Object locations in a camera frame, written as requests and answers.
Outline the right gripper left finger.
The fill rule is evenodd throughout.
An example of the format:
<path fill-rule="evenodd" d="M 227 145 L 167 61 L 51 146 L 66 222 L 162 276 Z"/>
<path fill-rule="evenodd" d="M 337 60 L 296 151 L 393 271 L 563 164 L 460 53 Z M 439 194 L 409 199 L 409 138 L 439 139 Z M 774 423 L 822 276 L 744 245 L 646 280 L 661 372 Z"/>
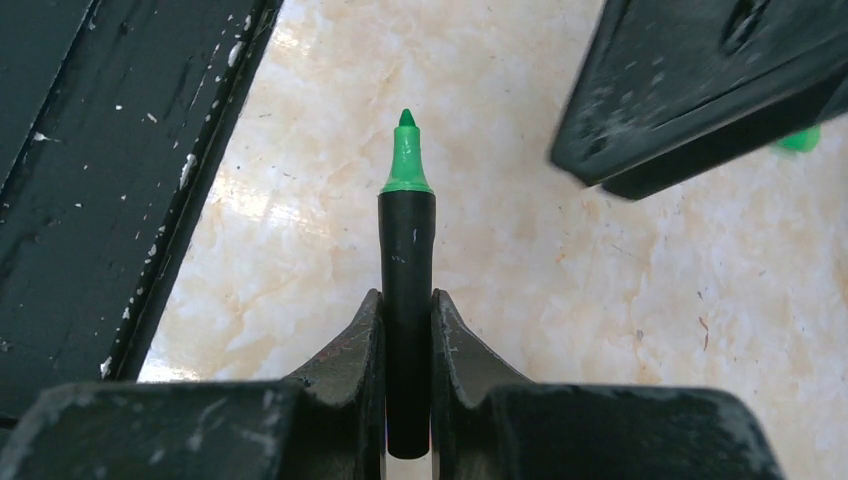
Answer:
<path fill-rule="evenodd" d="M 283 378 L 73 383 L 40 395 L 5 479 L 381 479 L 382 298 Z"/>

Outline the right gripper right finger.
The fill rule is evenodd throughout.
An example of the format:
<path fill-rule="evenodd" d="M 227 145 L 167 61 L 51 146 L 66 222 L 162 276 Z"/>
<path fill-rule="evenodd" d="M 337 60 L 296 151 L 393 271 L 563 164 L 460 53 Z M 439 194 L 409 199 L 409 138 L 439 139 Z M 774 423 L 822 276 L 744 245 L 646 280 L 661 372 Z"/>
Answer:
<path fill-rule="evenodd" d="M 746 405 L 720 390 L 535 383 L 434 293 L 437 479 L 779 479 Z"/>

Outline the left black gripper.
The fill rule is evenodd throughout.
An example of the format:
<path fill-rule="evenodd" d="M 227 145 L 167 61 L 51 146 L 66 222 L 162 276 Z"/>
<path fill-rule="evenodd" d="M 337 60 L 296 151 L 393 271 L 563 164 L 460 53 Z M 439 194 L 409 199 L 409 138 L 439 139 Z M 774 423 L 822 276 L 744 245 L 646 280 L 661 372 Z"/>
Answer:
<path fill-rule="evenodd" d="M 846 111 L 843 1 L 608 1 L 550 160 L 639 200 Z"/>

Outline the green small cap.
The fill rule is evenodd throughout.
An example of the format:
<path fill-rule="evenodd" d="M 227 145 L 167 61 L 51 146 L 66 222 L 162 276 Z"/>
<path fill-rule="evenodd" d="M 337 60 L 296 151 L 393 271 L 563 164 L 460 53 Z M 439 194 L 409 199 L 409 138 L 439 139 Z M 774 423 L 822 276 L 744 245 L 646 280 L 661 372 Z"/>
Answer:
<path fill-rule="evenodd" d="M 821 140 L 819 125 L 788 135 L 773 144 L 773 148 L 785 154 L 806 154 L 815 150 Z"/>

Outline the black green highlighter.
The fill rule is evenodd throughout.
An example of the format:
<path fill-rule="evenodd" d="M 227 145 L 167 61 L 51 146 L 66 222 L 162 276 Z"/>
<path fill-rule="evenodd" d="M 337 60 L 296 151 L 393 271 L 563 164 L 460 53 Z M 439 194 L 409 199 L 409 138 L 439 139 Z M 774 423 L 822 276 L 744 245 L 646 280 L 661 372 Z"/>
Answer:
<path fill-rule="evenodd" d="M 436 205 L 423 168 L 421 130 L 405 109 L 394 129 L 389 175 L 378 195 L 387 450 L 403 460 L 421 458 L 430 448 Z"/>

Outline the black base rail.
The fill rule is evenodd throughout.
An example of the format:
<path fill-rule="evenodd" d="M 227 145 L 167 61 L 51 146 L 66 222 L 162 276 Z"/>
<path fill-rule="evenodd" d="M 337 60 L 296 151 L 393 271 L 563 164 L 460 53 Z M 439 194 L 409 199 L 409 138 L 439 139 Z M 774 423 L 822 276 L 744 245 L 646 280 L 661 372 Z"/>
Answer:
<path fill-rule="evenodd" d="M 133 380 L 281 9 L 1 5 L 1 430 Z"/>

